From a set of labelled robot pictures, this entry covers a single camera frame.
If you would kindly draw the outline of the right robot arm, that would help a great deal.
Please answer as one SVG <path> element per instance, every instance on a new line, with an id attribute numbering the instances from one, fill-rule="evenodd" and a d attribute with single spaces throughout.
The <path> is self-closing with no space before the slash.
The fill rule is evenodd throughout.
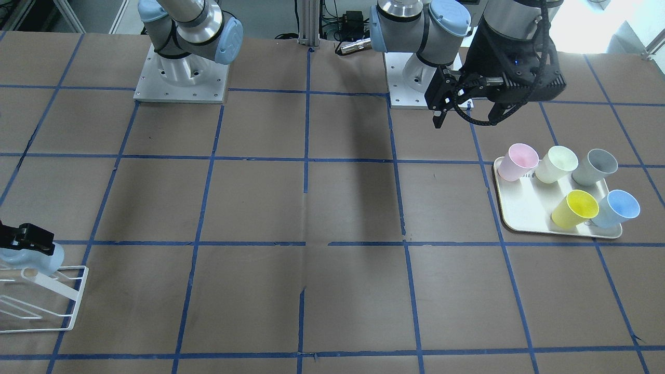
<path id="1" fill-rule="evenodd" d="M 217 1 L 140 1 L 138 12 L 162 59 L 196 56 L 228 65 L 239 54 L 242 23 Z"/>

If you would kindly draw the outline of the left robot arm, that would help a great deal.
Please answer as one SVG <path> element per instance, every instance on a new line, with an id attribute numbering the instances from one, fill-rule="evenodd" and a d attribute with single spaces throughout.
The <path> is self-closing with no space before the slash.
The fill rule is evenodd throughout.
<path id="1" fill-rule="evenodd" d="M 478 126 L 505 121 L 529 102 L 567 87 L 550 36 L 561 1 L 488 1 L 460 69 L 454 59 L 473 27 L 459 1 L 377 1 L 370 10 L 373 50 L 413 55 L 431 75 L 420 81 L 435 128 L 456 112 Z"/>

